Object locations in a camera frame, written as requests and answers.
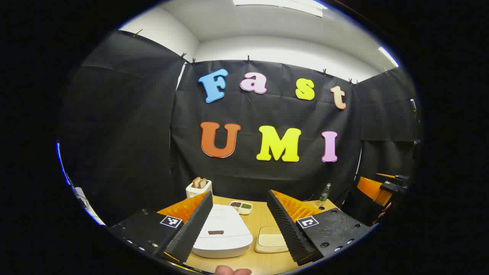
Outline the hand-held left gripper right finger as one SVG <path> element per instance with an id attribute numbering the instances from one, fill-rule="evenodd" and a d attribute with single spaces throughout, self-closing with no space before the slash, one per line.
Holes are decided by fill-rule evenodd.
<path id="1" fill-rule="evenodd" d="M 338 208 L 320 211 L 275 190 L 267 207 L 298 265 L 333 258 L 373 231 Z"/>

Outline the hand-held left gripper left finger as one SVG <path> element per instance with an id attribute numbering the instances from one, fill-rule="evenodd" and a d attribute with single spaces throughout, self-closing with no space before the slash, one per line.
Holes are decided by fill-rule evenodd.
<path id="1" fill-rule="evenodd" d="M 184 263 L 212 207 L 212 193 L 206 192 L 159 212 L 142 209 L 109 231 L 150 257 Z"/>

